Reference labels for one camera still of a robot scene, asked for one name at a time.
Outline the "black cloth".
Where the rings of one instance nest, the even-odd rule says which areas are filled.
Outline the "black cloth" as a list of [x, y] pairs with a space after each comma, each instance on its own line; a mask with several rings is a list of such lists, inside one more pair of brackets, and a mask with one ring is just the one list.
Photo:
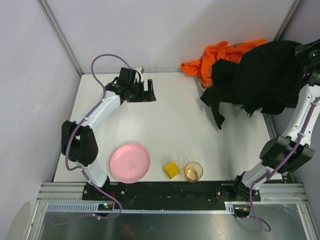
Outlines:
[[279, 115], [295, 108], [303, 85], [300, 77], [304, 66], [295, 55], [299, 42], [272, 41], [246, 52], [239, 63], [220, 59], [211, 67], [213, 85], [200, 99], [211, 108], [218, 129], [225, 117], [220, 103], [241, 105], [248, 115]]

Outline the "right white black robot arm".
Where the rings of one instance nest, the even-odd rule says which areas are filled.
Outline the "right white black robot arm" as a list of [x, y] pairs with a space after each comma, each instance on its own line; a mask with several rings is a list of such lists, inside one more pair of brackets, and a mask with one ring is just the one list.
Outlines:
[[275, 174], [294, 172], [315, 154], [310, 145], [320, 114], [320, 41], [298, 45], [294, 55], [303, 66], [297, 107], [284, 133], [264, 145], [260, 162], [235, 178], [231, 195], [237, 201], [251, 200]]

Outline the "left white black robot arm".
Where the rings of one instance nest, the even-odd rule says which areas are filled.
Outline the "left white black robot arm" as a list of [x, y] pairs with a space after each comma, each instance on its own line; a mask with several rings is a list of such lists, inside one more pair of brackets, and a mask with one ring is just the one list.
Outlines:
[[108, 176], [97, 160], [99, 148], [95, 137], [107, 117], [124, 102], [143, 103], [156, 101], [153, 80], [144, 82], [124, 81], [116, 77], [103, 88], [93, 108], [77, 120], [66, 120], [61, 127], [61, 153], [68, 171], [80, 169], [86, 180], [99, 188], [107, 182]]

